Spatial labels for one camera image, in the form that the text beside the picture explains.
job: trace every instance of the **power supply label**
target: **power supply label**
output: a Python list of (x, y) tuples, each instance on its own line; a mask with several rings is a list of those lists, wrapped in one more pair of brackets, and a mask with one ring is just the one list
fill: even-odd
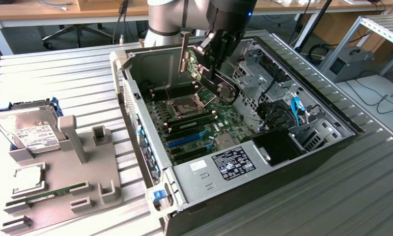
[(50, 125), (34, 126), (14, 130), (14, 133), (27, 150), (45, 148), (58, 144)]
[(227, 150), (211, 157), (225, 180), (255, 170), (255, 167), (241, 147)]

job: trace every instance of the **office chair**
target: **office chair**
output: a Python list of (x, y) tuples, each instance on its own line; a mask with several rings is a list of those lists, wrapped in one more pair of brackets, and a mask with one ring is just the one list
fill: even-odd
[(71, 31), (75, 31), (75, 33), (77, 33), (77, 47), (78, 48), (81, 48), (81, 40), (79, 40), (79, 37), (82, 36), (81, 31), (90, 32), (90, 33), (103, 36), (111, 40), (111, 35), (99, 31), (102, 29), (101, 23), (97, 23), (97, 29), (99, 29), (99, 30), (89, 28), (87, 27), (89, 25), (90, 24), (74, 24), (69, 27), (65, 27), (63, 25), (58, 25), (59, 30), (55, 33), (53, 33), (51, 35), (47, 35), (46, 37), (43, 37), (41, 39), (43, 47), (46, 49), (51, 49), (51, 43), (49, 42), (49, 40), (54, 39), (55, 37), (71, 32)]

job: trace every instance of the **hard drive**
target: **hard drive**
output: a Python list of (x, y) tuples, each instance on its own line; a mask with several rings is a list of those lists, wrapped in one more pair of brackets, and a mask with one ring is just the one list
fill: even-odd
[(58, 141), (66, 139), (57, 129), (61, 111), (55, 99), (0, 107), (0, 131), (14, 149), (26, 148), (30, 153), (41, 153), (59, 148)]

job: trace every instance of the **slotted metal surface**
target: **slotted metal surface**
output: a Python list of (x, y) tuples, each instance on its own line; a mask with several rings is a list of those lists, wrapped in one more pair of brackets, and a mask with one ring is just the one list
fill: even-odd
[(393, 135), (277, 37), (263, 40), (365, 133), (313, 173), (186, 235), (393, 235)]
[[(103, 46), (1, 57), (0, 101), (54, 96), (65, 115), (75, 115), (77, 132), (105, 125), (111, 130), (123, 203), (118, 207), (69, 220), (26, 235), (162, 235), (143, 198), (145, 185), (111, 82), (109, 53), (137, 48)], [(10, 160), (0, 133), (0, 170)], [(0, 226), (6, 213), (0, 204)]]
[(361, 25), (393, 43), (393, 15), (363, 16)]

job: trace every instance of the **chair wheel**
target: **chair wheel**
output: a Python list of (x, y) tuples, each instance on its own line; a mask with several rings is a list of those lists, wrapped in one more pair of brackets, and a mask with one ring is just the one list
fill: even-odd
[(43, 48), (51, 49), (51, 43), (50, 42), (43, 42)]

